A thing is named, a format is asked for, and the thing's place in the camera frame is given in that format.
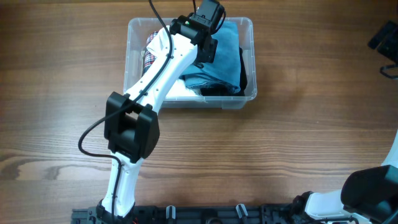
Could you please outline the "white printed t-shirt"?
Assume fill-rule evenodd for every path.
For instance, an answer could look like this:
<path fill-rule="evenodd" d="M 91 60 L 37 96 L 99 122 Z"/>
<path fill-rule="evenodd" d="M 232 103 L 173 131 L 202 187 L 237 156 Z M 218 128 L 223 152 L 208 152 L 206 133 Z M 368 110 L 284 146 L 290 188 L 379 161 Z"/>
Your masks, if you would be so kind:
<path fill-rule="evenodd" d="M 150 48 L 150 46 L 154 46 L 151 43 L 149 45 L 146 44 L 146 48 L 151 52 L 157 59 L 157 52 L 162 51 L 162 43 L 156 49 Z M 201 96 L 200 90 L 191 90 L 185 86 L 185 80 L 179 78 L 172 86 L 172 88 L 167 93 L 167 98 L 173 97 L 196 97 Z"/>

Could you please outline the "blue denim jeans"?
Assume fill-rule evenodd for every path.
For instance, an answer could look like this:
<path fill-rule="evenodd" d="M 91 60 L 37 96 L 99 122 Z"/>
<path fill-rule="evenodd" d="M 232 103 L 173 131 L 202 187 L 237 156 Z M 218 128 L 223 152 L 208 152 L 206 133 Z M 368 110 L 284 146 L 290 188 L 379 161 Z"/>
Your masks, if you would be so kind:
<path fill-rule="evenodd" d="M 188 66 L 181 79 L 189 89 L 224 88 L 228 93 L 238 93 L 240 88 L 241 61 L 238 27 L 233 22 L 224 22 L 212 38 L 218 41 L 214 61 L 204 63 L 203 68 Z"/>

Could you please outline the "red navy plaid shirt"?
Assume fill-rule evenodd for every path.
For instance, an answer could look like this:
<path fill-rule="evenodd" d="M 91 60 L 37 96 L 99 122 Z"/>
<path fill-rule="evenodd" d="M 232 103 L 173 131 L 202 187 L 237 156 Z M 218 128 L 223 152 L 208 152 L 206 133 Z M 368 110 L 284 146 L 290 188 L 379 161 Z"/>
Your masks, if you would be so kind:
<path fill-rule="evenodd" d="M 149 45 L 157 34 L 158 34 L 157 31 L 151 33 L 151 34 L 148 36 L 147 40 L 146 40 L 146 44 Z M 153 55 L 151 52 L 149 52 L 149 50 L 146 48 L 145 51 L 144 51 L 142 76 L 144 76 L 145 73 L 148 71 L 148 69 L 150 69 L 151 65 L 154 63 L 155 60 L 156 60 L 156 56 L 154 56 L 154 55 Z"/>

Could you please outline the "black garment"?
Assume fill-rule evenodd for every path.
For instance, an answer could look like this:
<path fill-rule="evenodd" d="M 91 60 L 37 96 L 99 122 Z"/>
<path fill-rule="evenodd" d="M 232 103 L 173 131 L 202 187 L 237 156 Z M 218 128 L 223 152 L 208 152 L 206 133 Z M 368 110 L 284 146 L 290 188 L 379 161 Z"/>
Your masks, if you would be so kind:
<path fill-rule="evenodd" d="M 243 60 L 242 48 L 239 48 L 239 56 L 240 56 L 240 65 L 241 65 L 240 81 L 239 81 L 240 91 L 237 93 L 230 93 L 225 86 L 219 84 L 213 86 L 212 88 L 201 88 L 200 93 L 203 96 L 245 96 L 244 91 L 247 87 L 248 79 L 246 76 L 246 68 Z"/>

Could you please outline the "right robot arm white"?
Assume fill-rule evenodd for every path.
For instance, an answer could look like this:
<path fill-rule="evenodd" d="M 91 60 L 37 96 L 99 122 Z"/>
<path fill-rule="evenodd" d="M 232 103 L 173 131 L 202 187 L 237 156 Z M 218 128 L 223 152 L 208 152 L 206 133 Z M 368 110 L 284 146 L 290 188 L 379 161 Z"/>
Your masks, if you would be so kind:
<path fill-rule="evenodd" d="M 352 173 L 341 190 L 310 192 L 292 211 L 305 223 L 397 223 L 397 140 L 380 166 Z"/>

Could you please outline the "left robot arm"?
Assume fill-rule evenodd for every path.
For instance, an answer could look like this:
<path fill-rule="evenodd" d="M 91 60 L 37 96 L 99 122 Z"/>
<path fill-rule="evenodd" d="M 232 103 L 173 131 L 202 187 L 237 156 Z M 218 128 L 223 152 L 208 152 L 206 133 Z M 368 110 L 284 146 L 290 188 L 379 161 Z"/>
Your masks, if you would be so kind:
<path fill-rule="evenodd" d="M 218 31 L 225 9 L 218 1 L 203 1 L 188 16 L 164 24 L 147 49 L 155 62 L 121 95 L 112 93 L 103 118 L 104 137 L 113 158 L 108 192 L 96 208 L 103 223 L 133 223 L 134 191 L 144 159 L 160 136 L 158 113 L 167 93 L 189 65 L 214 61 Z"/>

